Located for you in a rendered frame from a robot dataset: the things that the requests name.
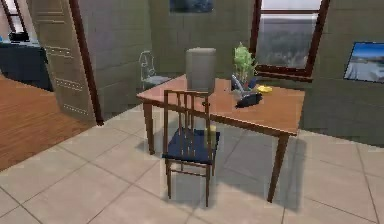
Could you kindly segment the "wooden chair blue seat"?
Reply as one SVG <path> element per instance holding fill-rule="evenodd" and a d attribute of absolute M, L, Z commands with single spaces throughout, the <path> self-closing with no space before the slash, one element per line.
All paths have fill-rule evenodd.
<path fill-rule="evenodd" d="M 162 158 L 165 160 L 168 198 L 172 196 L 173 172 L 205 178 L 205 205 L 209 206 L 210 179 L 214 174 L 220 133 L 214 144 L 205 141 L 204 130 L 211 125 L 207 92 L 164 91 L 164 135 Z M 178 128 L 168 140 L 168 114 L 178 113 Z"/>

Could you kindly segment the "beige room door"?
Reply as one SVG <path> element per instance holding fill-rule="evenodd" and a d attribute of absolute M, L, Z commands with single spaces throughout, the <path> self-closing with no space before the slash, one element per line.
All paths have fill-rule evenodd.
<path fill-rule="evenodd" d="M 45 49 L 50 80 L 60 110 L 101 125 L 94 105 L 70 0 L 26 0 L 39 44 Z"/>

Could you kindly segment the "dark blue cabinet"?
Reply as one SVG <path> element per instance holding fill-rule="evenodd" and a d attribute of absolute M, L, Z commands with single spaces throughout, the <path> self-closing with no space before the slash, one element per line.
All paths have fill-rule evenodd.
<path fill-rule="evenodd" d="M 8 79 L 52 92 L 47 64 L 39 45 L 0 42 L 0 72 Z"/>

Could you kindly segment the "blue and white object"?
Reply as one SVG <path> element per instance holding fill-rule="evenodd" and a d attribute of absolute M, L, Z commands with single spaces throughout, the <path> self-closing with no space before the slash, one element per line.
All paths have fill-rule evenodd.
<path fill-rule="evenodd" d="M 251 91 L 257 84 L 259 78 L 253 76 L 249 81 L 243 83 L 241 82 L 236 75 L 231 76 L 231 89 L 239 90 L 240 92 Z"/>

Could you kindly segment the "red framed narrow window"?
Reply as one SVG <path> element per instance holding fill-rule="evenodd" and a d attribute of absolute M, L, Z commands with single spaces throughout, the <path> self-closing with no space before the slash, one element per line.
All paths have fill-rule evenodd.
<path fill-rule="evenodd" d="M 15 33 L 26 32 L 26 26 L 18 0 L 0 0 L 10 30 Z"/>

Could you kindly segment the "dark blue wall picture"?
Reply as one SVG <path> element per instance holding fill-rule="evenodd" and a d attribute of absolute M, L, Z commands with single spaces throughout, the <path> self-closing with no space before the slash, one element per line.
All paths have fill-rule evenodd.
<path fill-rule="evenodd" d="M 213 10 L 213 0 L 169 0 L 172 13 L 208 13 Z"/>

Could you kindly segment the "brown wooden table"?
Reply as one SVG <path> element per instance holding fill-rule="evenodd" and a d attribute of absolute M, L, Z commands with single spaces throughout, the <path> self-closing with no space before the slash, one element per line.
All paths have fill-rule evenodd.
<path fill-rule="evenodd" d="M 305 93 L 274 87 L 270 93 L 262 96 L 258 104 L 237 108 L 230 86 L 230 81 L 217 78 L 214 92 L 206 100 L 198 98 L 189 102 L 186 107 L 177 104 L 177 95 L 187 92 L 187 79 L 184 75 L 139 93 L 137 98 L 143 103 L 148 150 L 151 154 L 155 152 L 152 117 L 154 106 L 179 113 L 189 111 L 200 118 L 208 117 L 217 123 L 273 136 L 278 139 L 278 143 L 267 196 L 267 200 L 271 202 L 275 196 L 288 139 L 298 134 Z M 209 103 L 208 108 L 203 105 L 205 101 Z"/>

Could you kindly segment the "blue landscape wall picture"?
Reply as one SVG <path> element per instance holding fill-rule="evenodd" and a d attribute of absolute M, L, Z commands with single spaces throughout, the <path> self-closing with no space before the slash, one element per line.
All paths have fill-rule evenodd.
<path fill-rule="evenodd" d="M 384 83 L 384 42 L 355 42 L 344 79 Z"/>

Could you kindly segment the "yellow small object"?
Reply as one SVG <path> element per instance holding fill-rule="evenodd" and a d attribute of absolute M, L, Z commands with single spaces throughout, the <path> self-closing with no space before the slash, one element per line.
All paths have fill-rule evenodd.
<path fill-rule="evenodd" d="M 205 135 L 205 141 L 211 141 L 211 144 L 214 144 L 217 140 L 216 137 L 217 133 L 217 128 L 215 125 L 210 125 L 208 128 L 204 130 L 204 135 Z"/>

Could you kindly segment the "black appliance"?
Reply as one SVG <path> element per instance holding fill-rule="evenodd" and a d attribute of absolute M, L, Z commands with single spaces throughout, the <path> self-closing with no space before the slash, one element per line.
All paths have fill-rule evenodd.
<path fill-rule="evenodd" d="M 10 32 L 8 38 L 11 42 L 29 42 L 29 35 L 27 32 Z"/>

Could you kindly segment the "green house plant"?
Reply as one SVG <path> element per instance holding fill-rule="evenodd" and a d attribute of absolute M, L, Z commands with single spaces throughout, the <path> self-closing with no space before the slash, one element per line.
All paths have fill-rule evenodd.
<path fill-rule="evenodd" d="M 256 65 L 257 63 L 248 48 L 242 43 L 239 43 L 239 45 L 234 48 L 235 75 L 247 90 L 252 90 L 255 86 L 254 78 L 257 74 Z"/>

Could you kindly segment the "black oblong object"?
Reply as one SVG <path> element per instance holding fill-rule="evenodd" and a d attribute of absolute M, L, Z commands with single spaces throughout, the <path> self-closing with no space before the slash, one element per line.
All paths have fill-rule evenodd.
<path fill-rule="evenodd" d="M 253 105 L 257 105 L 263 96 L 260 93 L 240 94 L 236 103 L 236 108 L 245 108 Z"/>

